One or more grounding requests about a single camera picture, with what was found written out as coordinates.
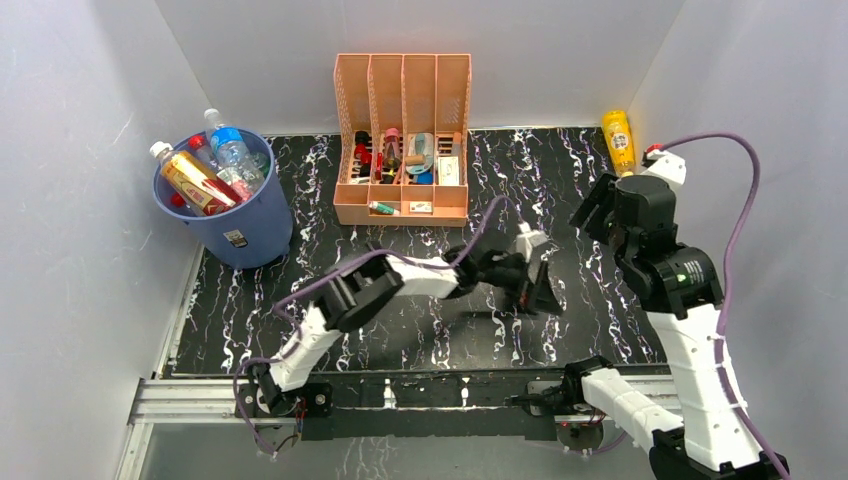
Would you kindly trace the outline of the yellow drink bottle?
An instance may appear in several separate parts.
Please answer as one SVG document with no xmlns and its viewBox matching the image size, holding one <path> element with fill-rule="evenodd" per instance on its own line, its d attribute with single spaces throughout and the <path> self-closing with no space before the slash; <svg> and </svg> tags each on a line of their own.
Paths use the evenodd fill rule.
<svg viewBox="0 0 848 480">
<path fill-rule="evenodd" d="M 636 172 L 636 161 L 626 112 L 622 110 L 607 112 L 602 117 L 601 126 L 616 175 L 619 177 L 633 175 Z"/>
</svg>

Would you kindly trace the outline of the peach plastic desk organizer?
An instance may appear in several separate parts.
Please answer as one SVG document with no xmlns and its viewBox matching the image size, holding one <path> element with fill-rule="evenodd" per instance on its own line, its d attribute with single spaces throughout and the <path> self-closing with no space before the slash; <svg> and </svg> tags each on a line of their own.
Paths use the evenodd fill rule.
<svg viewBox="0 0 848 480">
<path fill-rule="evenodd" d="M 472 61 L 467 53 L 342 53 L 334 68 L 342 154 L 333 204 L 343 225 L 462 227 L 470 209 L 467 136 Z M 401 167 L 394 184 L 374 179 L 375 162 L 389 128 L 400 132 Z M 372 167 L 367 183 L 352 183 L 355 132 L 371 136 Z M 432 169 L 411 176 L 405 170 L 406 143 L 416 133 L 432 133 Z M 458 156 L 461 184 L 438 184 L 437 159 Z M 397 208 L 400 216 L 375 215 L 368 203 Z M 411 202 L 431 202 L 431 214 L 412 214 Z"/>
</svg>

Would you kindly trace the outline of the clear bottle red cap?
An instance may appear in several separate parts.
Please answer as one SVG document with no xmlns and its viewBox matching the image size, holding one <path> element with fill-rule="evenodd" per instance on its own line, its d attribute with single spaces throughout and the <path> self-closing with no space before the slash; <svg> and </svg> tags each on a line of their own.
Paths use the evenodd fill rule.
<svg viewBox="0 0 848 480">
<path fill-rule="evenodd" d="M 216 174 L 216 176 L 229 185 L 239 196 L 242 202 L 248 201 L 252 196 L 248 183 L 234 167 L 221 163 L 213 153 L 206 137 L 200 134 L 189 138 L 188 146 L 193 154 Z"/>
</svg>

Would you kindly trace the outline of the clear bottle blue label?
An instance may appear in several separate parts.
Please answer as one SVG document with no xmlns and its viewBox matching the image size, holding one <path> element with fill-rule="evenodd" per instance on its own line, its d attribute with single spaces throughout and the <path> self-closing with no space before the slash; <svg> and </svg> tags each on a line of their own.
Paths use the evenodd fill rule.
<svg viewBox="0 0 848 480">
<path fill-rule="evenodd" d="M 214 108 L 204 112 L 207 139 L 231 188 L 244 200 L 263 185 L 265 176 L 256 166 L 240 130 L 227 123 Z"/>
</svg>

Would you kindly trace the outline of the brown tea bottle red label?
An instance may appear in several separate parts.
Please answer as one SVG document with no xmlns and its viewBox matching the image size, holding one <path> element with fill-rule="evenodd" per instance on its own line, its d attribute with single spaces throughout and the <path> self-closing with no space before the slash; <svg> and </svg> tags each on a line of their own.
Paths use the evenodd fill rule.
<svg viewBox="0 0 848 480">
<path fill-rule="evenodd" d="M 149 153 L 160 163 L 165 180 L 201 216 L 221 214 L 241 203 L 238 193 L 191 153 L 162 141 L 155 142 Z"/>
</svg>

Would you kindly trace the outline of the green plastic bottle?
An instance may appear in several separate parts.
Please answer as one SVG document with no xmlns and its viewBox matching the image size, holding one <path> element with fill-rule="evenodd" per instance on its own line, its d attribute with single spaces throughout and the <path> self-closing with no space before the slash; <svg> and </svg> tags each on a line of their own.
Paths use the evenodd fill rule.
<svg viewBox="0 0 848 480">
<path fill-rule="evenodd" d="M 252 152 L 251 159 L 255 167 L 261 172 L 264 178 L 267 178 L 270 172 L 270 158 L 262 152 Z"/>
</svg>

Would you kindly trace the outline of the clear bottle red label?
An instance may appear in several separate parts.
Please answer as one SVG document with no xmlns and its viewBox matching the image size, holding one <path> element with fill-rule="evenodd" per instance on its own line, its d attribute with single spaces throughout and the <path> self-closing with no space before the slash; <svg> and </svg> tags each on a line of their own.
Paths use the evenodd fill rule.
<svg viewBox="0 0 848 480">
<path fill-rule="evenodd" d="M 194 217 L 196 215 L 193 205 L 179 193 L 174 193 L 170 197 L 170 203 L 174 210 L 180 215 L 190 217 Z"/>
</svg>

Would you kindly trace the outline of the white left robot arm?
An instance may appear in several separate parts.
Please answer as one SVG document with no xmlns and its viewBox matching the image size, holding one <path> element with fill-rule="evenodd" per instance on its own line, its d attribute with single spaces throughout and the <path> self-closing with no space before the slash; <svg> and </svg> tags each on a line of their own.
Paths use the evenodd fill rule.
<svg viewBox="0 0 848 480">
<path fill-rule="evenodd" d="M 457 246 L 439 257 L 412 258 L 375 247 L 319 279 L 289 340 L 269 360 L 249 367 L 257 399 L 273 416 L 290 414 L 310 372 L 336 340 L 372 321 L 393 298 L 456 299 L 481 283 L 501 289 L 517 311 L 563 312 L 547 262 L 533 270 L 529 253 Z"/>
</svg>

